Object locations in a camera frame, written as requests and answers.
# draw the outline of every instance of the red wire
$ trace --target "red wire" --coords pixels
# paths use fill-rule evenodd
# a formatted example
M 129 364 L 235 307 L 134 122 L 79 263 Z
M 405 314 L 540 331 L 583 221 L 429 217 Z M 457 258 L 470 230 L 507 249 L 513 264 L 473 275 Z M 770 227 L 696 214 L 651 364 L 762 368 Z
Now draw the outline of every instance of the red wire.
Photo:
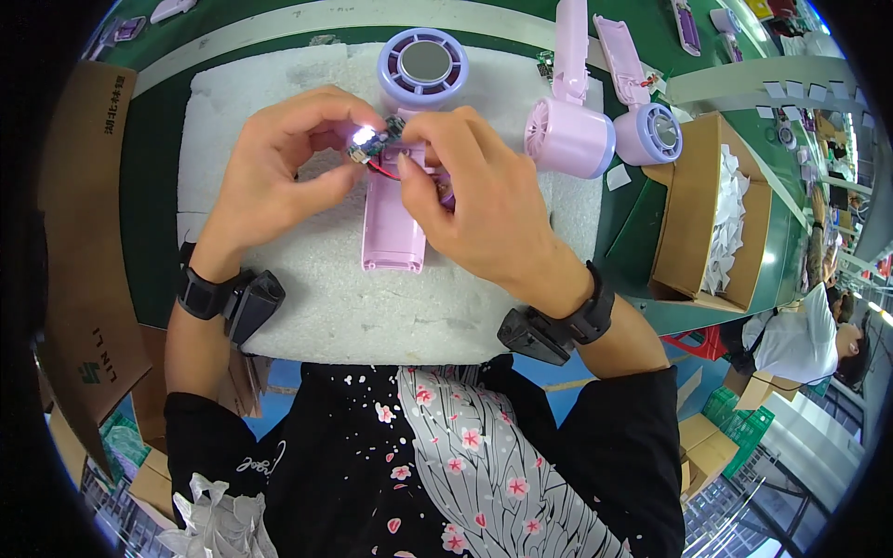
M 388 178 L 390 178 L 390 179 L 400 180 L 400 177 L 398 177 L 398 176 L 396 176 L 396 175 L 394 175 L 394 174 L 391 174 L 390 172 L 385 171 L 385 170 L 382 169 L 379 165 L 377 165 L 377 164 L 375 164 L 374 162 L 372 162 L 371 159 L 370 159 L 369 162 L 366 163 L 366 164 L 368 164 L 368 165 L 371 166 L 373 169 L 375 169 L 376 171 L 380 172 L 381 174 L 385 175 L 386 177 L 388 177 Z

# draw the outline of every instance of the circuit board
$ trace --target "circuit board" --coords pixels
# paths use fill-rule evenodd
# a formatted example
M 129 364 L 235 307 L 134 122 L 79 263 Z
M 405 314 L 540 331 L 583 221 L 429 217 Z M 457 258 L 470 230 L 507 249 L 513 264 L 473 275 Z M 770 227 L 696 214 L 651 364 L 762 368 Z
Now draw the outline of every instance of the circuit board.
M 353 144 L 347 147 L 347 156 L 352 161 L 366 164 L 382 149 L 400 139 L 406 122 L 399 116 L 388 116 L 385 123 L 387 127 L 381 132 L 369 127 L 360 128 L 354 134 Z
M 549 84 L 552 84 L 552 76 L 555 73 L 555 53 L 551 50 L 544 50 L 543 52 L 537 54 L 537 70 L 539 70 L 539 75 L 548 79 Z

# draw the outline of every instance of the red stool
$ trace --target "red stool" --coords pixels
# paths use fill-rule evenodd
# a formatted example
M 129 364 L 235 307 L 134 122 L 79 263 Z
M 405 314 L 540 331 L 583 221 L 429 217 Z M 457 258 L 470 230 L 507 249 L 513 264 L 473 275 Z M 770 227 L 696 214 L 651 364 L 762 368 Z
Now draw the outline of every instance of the red stool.
M 704 337 L 704 341 L 702 341 L 700 345 L 682 343 L 684 337 L 695 332 Z M 682 349 L 686 353 L 691 353 L 710 361 L 717 361 L 721 359 L 724 354 L 729 352 L 728 349 L 725 348 L 725 345 L 722 344 L 722 341 L 720 341 L 720 327 L 718 325 L 710 326 L 709 328 L 694 329 L 676 335 L 665 335 L 661 337 L 661 339 L 672 346 Z

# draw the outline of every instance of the white foam pad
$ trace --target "white foam pad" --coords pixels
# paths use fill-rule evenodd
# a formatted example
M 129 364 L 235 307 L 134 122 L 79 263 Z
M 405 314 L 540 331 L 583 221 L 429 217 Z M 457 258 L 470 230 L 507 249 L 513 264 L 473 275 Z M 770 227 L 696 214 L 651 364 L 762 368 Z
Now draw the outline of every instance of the white foam pad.
M 239 130 L 252 113 L 302 91 L 334 83 L 384 114 L 375 65 L 381 43 L 308 46 L 261 54 L 197 74 L 179 157 L 179 241 L 195 241 L 220 188 Z M 550 94 L 530 59 L 466 48 L 471 72 L 444 110 L 469 104 L 515 151 L 534 102 Z M 602 110 L 601 83 L 590 78 L 587 106 Z M 340 164 L 317 154 L 301 168 L 311 179 Z M 540 172 L 555 232 L 581 260 L 592 257 L 601 179 Z M 246 265 L 269 269 L 288 293 L 278 312 L 245 344 L 247 352 L 308 362 L 470 364 L 505 351 L 496 332 L 521 303 L 450 262 L 430 246 L 421 274 L 363 271 L 364 183 L 345 202 L 259 246 Z

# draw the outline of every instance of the white t-shirt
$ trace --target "white t-shirt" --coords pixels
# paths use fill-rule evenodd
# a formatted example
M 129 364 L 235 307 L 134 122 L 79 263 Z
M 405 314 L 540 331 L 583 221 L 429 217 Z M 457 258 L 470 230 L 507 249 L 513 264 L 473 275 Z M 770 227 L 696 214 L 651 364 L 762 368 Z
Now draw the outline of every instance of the white t-shirt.
M 803 306 L 805 312 L 781 312 L 775 317 L 771 310 L 760 312 L 744 325 L 744 347 L 754 344 L 766 328 L 754 354 L 757 370 L 808 384 L 837 369 L 837 324 L 828 308 L 825 286 L 820 283 L 813 288 Z

